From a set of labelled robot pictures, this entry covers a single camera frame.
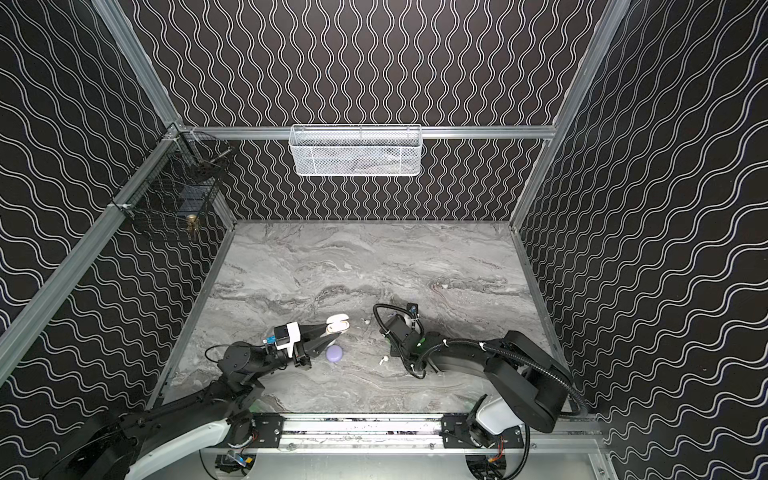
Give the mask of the beige earbud charging case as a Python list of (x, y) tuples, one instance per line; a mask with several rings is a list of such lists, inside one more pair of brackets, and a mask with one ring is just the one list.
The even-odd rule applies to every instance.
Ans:
[(326, 320), (326, 333), (328, 335), (341, 334), (350, 327), (349, 316), (347, 314), (335, 314)]

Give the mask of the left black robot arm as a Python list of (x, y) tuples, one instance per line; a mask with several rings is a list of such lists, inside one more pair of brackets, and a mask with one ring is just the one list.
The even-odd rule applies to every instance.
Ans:
[(278, 326), (259, 344), (229, 344), (216, 362), (220, 376), (207, 386), (150, 410), (97, 414), (37, 476), (144, 479), (210, 446), (240, 448), (253, 437), (250, 408), (264, 390), (261, 378), (290, 365), (310, 368), (349, 327), (348, 315), (338, 314), (321, 324)]

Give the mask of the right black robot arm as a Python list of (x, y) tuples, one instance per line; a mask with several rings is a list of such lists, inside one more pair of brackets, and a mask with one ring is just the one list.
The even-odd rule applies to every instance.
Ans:
[(500, 447), (509, 429), (550, 433), (559, 419), (589, 409), (568, 370), (520, 331), (490, 340), (448, 337), (426, 330), (414, 304), (407, 309), (376, 304), (373, 315), (391, 354), (414, 378), (458, 372), (491, 383), (497, 396), (483, 395), (463, 423), (448, 429), (447, 436), (458, 442)]

